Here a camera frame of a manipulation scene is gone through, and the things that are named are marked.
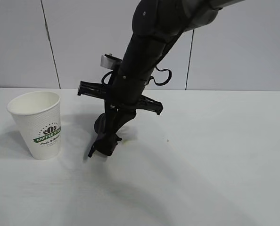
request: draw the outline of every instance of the paper cup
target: paper cup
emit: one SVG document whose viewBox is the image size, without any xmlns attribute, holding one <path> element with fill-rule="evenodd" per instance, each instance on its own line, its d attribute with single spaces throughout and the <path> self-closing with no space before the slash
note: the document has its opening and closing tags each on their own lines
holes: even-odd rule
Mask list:
<svg viewBox="0 0 280 226">
<path fill-rule="evenodd" d="M 26 93 L 7 106 L 32 156 L 46 160 L 60 150 L 60 97 L 47 91 Z"/>
</svg>

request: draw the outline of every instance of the coffee cup logo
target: coffee cup logo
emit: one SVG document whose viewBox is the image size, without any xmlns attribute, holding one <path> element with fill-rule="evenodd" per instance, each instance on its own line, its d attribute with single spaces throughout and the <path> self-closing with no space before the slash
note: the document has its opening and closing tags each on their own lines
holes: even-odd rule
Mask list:
<svg viewBox="0 0 280 226">
<path fill-rule="evenodd" d="M 50 142 L 55 141 L 58 136 L 55 136 L 60 133 L 60 125 L 57 122 L 53 122 L 46 127 L 42 128 L 38 134 L 38 138 L 33 139 L 34 142 L 42 144 L 49 144 Z"/>
</svg>

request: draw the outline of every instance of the black cable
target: black cable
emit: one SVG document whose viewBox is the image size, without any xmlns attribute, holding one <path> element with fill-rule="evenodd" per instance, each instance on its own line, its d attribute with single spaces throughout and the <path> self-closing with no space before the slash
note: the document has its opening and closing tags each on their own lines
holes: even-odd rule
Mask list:
<svg viewBox="0 0 280 226">
<path fill-rule="evenodd" d="M 53 47 L 52 47 L 51 37 L 50 37 L 50 35 L 49 35 L 48 23 L 47 23 L 46 14 L 45 14 L 44 5 L 43 5 L 42 0 L 41 0 L 41 9 L 42 9 L 42 13 L 43 13 L 43 16 L 44 16 L 44 21 L 45 21 L 45 26 L 46 26 L 47 37 L 48 37 L 48 41 L 49 41 L 49 44 L 50 44 L 52 59 L 53 59 L 54 68 L 55 68 L 55 72 L 56 72 L 56 77 L 57 77 L 57 81 L 58 81 L 58 87 L 61 89 L 60 81 L 59 81 L 59 74 L 58 74 L 57 67 L 56 67 L 56 61 L 55 61 L 54 51 L 53 51 Z"/>
<path fill-rule="evenodd" d="M 197 14 L 199 13 L 199 11 L 205 7 L 205 6 L 209 6 L 210 9 L 214 10 L 214 11 L 219 11 L 222 8 L 214 8 L 209 0 L 205 0 L 202 1 L 201 4 L 199 4 L 199 6 L 194 10 L 194 13 L 190 16 L 190 18 L 187 20 L 186 24 L 180 29 L 180 31 L 178 32 L 178 34 L 176 36 L 173 37 L 173 39 L 167 43 L 167 45 L 165 46 L 160 58 L 151 66 L 149 67 L 145 72 L 148 72 L 149 70 L 151 70 L 153 67 L 156 67 L 158 65 L 158 63 L 160 63 L 164 57 L 167 55 L 167 53 L 172 49 L 172 47 L 174 46 L 174 44 L 177 42 L 177 40 L 180 38 L 180 36 L 185 32 L 186 28 L 189 26 L 189 24 L 193 21 L 193 19 L 197 16 Z"/>
<path fill-rule="evenodd" d="M 104 82 L 104 80 L 107 78 L 107 76 L 109 76 L 109 75 L 112 74 L 112 73 L 113 73 L 113 71 L 110 71 L 110 72 L 106 73 L 106 74 L 102 77 L 101 83 L 102 83 L 103 85 L 106 85 L 106 83 Z"/>
<path fill-rule="evenodd" d="M 172 71 L 171 70 L 169 70 L 169 69 L 162 69 L 162 70 L 160 70 L 157 66 L 155 66 L 155 68 L 157 69 L 157 71 L 159 71 L 159 72 L 168 72 L 168 78 L 165 80 L 165 82 L 162 82 L 162 83 L 158 83 L 158 82 L 156 82 L 156 80 L 155 80 L 155 78 L 153 77 L 153 76 L 151 76 L 150 78 L 149 78 L 149 81 L 150 80 L 154 80 L 154 83 L 155 83 L 155 85 L 156 86 L 164 86 L 164 85 L 166 85 L 167 83 L 169 83 L 169 81 L 170 81 L 170 79 L 172 78 Z"/>
<path fill-rule="evenodd" d="M 190 70 L 190 61 L 191 61 L 191 54 L 192 54 L 192 46 L 193 46 L 193 40 L 195 38 L 195 30 L 192 31 L 192 38 L 191 38 L 191 45 L 190 45 L 190 52 L 189 52 L 189 60 L 188 60 L 188 67 L 187 67 L 187 77 L 186 77 L 186 85 L 185 90 L 187 90 L 188 86 L 188 76 L 189 76 L 189 70 Z"/>
</svg>

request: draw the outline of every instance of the black robotic arm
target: black robotic arm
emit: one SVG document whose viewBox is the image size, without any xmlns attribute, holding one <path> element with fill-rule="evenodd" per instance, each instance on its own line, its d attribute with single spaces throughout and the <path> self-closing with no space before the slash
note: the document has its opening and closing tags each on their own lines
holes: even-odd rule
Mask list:
<svg viewBox="0 0 280 226">
<path fill-rule="evenodd" d="M 105 100 L 105 113 L 95 122 L 98 137 L 89 157 L 95 150 L 110 156 L 121 140 L 116 132 L 135 118 L 137 109 L 161 113 L 160 102 L 142 95 L 157 64 L 183 32 L 211 23 L 223 7 L 241 1 L 244 0 L 142 0 L 138 4 L 132 20 L 133 35 L 123 59 L 105 55 L 102 62 L 112 71 L 103 77 L 102 84 L 81 81 L 78 89 L 78 95 Z M 168 71 L 165 83 L 171 78 Z M 111 77 L 105 84 L 108 75 Z"/>
</svg>

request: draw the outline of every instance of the white wall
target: white wall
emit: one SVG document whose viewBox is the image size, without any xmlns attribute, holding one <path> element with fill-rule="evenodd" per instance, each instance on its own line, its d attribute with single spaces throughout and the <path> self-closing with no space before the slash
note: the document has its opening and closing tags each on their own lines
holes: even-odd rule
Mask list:
<svg viewBox="0 0 280 226">
<path fill-rule="evenodd" d="M 123 57 L 139 1 L 43 0 L 63 88 L 99 82 L 108 71 L 102 54 Z M 191 37 L 160 64 L 173 71 L 162 89 L 185 89 Z M 167 73 L 154 76 L 164 81 Z M 58 87 L 40 0 L 0 0 L 0 87 Z M 246 0 L 196 29 L 187 88 L 280 90 L 280 0 Z"/>
<path fill-rule="evenodd" d="M 108 70 L 100 67 L 101 55 L 124 56 L 132 36 L 132 17 L 140 0 L 44 0 L 51 43 L 62 88 L 76 88 L 80 80 L 100 82 Z M 185 89 L 192 33 L 186 33 L 166 56 L 160 68 L 173 72 L 164 87 Z M 155 73 L 158 82 L 168 74 Z"/>
<path fill-rule="evenodd" d="M 0 87 L 58 87 L 40 0 L 0 0 Z"/>
<path fill-rule="evenodd" d="M 195 30 L 188 89 L 280 90 L 280 0 L 246 0 Z"/>
</svg>

